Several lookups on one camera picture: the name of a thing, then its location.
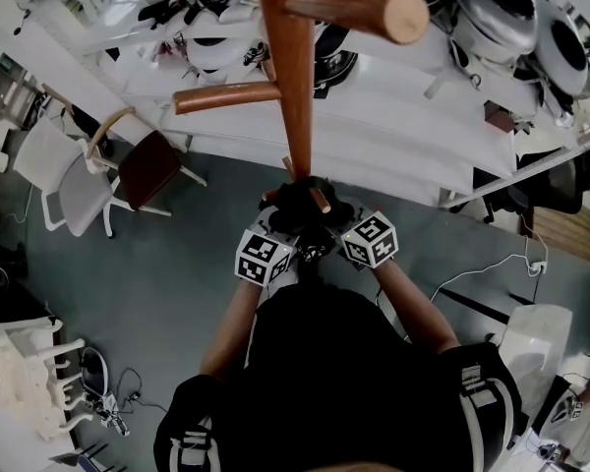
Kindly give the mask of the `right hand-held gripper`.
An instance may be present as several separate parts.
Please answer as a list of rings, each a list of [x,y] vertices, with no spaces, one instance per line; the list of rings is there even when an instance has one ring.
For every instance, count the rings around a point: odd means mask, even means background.
[[[339,242],[347,261],[357,268],[376,268],[398,251],[396,230],[379,210],[372,210],[357,199],[341,199],[352,207],[345,224],[329,232]]]

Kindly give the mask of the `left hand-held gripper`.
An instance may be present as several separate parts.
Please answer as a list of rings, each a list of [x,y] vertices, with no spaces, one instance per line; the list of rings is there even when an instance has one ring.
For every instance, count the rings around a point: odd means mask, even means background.
[[[288,272],[299,239],[270,225],[269,219],[275,212],[275,206],[263,209],[244,231],[236,251],[235,275],[260,287],[275,283]]]

